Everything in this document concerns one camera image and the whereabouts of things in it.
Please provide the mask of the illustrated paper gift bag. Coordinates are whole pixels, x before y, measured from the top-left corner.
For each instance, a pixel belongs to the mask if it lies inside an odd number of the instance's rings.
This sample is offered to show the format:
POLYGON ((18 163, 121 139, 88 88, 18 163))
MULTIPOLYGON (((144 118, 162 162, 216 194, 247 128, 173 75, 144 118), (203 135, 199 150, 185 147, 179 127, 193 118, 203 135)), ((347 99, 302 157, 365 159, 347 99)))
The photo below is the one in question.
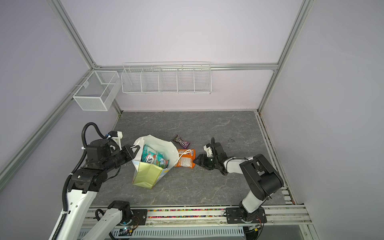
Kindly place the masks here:
POLYGON ((136 169, 133 184, 146 189, 152 189, 177 165, 182 157, 192 152, 185 150, 183 153, 179 153, 172 142, 158 139, 152 135, 138 138, 134 147, 138 147, 139 152, 133 159, 136 169))

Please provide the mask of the orange Fox's candy bag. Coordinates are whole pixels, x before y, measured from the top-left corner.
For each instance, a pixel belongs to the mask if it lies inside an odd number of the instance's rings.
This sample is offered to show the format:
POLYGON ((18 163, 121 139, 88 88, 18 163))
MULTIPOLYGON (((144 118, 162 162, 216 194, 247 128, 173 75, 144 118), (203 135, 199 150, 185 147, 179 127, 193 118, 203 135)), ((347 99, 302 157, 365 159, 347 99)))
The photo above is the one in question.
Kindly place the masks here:
POLYGON ((178 149, 179 157, 176 167, 184 167, 193 169, 195 167, 194 160, 196 158, 196 150, 178 149))

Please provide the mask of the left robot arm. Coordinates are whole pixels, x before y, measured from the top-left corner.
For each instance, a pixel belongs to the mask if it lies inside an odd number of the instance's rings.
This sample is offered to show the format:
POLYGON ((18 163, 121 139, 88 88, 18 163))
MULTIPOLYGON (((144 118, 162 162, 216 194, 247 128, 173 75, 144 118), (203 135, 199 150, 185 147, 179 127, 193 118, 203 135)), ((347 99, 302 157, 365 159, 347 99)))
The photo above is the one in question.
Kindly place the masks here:
POLYGON ((85 124, 81 132, 83 154, 66 178, 62 190, 63 209, 51 233, 51 240, 75 240, 86 213, 108 173, 134 160, 141 147, 122 146, 115 141, 118 132, 103 135, 93 122, 85 124))

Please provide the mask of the Fox's mint blossom candy bag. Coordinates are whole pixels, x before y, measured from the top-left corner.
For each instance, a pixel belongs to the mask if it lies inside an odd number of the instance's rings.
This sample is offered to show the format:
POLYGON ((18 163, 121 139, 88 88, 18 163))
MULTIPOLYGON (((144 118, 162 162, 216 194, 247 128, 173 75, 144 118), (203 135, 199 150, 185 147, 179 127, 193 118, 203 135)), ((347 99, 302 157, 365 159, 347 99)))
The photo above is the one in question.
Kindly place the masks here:
POLYGON ((141 162, 156 165, 162 169, 168 167, 169 161, 166 160, 163 154, 155 151, 148 145, 144 145, 141 162))

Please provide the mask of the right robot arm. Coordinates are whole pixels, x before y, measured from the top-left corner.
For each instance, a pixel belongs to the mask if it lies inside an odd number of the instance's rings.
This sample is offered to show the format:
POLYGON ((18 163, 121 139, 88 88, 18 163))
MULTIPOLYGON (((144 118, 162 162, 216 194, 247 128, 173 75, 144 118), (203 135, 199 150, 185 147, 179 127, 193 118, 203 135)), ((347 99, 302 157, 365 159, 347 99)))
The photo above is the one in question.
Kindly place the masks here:
POLYGON ((238 207, 226 208, 224 216, 229 224, 264 224, 267 222, 262 204, 284 186, 278 171, 262 154, 250 158, 228 157, 222 145, 211 139, 204 146, 205 153, 194 163, 206 170, 219 170, 222 175, 241 174, 250 188, 238 207))

